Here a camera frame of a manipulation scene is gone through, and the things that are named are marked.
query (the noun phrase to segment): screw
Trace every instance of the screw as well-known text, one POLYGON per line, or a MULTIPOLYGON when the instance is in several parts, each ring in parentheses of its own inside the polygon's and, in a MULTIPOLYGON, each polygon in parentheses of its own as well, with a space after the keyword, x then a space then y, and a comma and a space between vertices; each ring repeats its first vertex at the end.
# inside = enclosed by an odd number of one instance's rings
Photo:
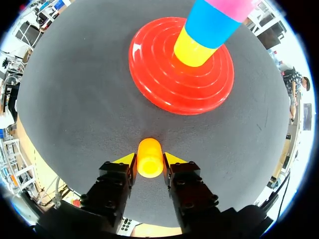
POLYGON ((89 196, 87 194, 82 194, 80 197, 81 202, 85 202, 89 199, 89 196))
POLYGON ((185 208, 187 208, 187 209, 190 209, 190 208, 192 208, 192 207, 194 207, 194 204, 193 204, 193 203, 186 203, 186 204, 185 204, 185 208))
POLYGON ((113 208, 113 207, 114 207, 113 202, 112 202, 112 201, 108 201, 108 202, 106 203, 105 207, 107 207, 107 208, 113 208))
POLYGON ((102 177, 102 176, 98 177, 98 178, 96 179, 96 181, 97 181, 97 182, 103 181, 103 177, 102 177))
POLYGON ((183 181, 183 180, 178 180, 176 183, 177 183, 177 185, 184 185, 184 184, 185 184, 185 181, 183 181))
POLYGON ((123 185, 123 183, 122 183, 120 180, 116 180, 116 181, 114 182, 114 184, 116 184, 116 185, 120 185, 120 186, 122 186, 122 185, 123 185))
POLYGON ((213 201, 213 202, 216 202, 218 200, 218 196, 216 194, 213 194, 210 199, 213 201))

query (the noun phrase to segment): red ring base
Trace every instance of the red ring base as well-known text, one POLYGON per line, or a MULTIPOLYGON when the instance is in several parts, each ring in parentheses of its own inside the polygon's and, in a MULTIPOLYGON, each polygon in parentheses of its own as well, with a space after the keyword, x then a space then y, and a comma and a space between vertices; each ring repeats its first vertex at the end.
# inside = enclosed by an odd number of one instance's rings
POLYGON ((185 21, 164 17, 143 26, 131 42, 130 72, 140 92, 156 106, 197 115, 226 100, 234 84, 234 67, 225 45, 200 67, 181 63, 173 48, 185 21))

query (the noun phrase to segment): yellow cup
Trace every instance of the yellow cup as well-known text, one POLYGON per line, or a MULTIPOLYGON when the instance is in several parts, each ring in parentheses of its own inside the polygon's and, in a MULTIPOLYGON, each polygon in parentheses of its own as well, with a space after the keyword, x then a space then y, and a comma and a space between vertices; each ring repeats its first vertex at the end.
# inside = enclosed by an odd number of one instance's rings
POLYGON ((163 153, 160 143, 154 138, 140 142, 137 155, 137 169, 146 178, 155 178, 163 171, 163 153))
POLYGON ((217 49, 204 47, 193 40, 182 28, 174 46, 175 56, 185 65, 198 67, 203 65, 217 49))

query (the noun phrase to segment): gray tabletop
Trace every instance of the gray tabletop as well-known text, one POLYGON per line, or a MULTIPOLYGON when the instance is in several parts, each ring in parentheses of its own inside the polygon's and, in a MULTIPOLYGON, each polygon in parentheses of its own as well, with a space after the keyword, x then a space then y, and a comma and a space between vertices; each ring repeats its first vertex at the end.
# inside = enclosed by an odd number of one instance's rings
MULTIPOLYGON (((271 57, 246 27, 226 42, 235 83, 211 112, 165 112, 130 76, 128 49, 136 31, 156 18, 187 17, 193 2, 77 0, 39 41, 20 86, 20 119, 42 158, 77 192, 89 190, 104 161, 137 151, 146 137, 195 161, 221 210, 253 203, 266 186, 284 145, 289 100, 271 57)), ((178 225, 162 176, 138 175, 125 216, 178 225)))

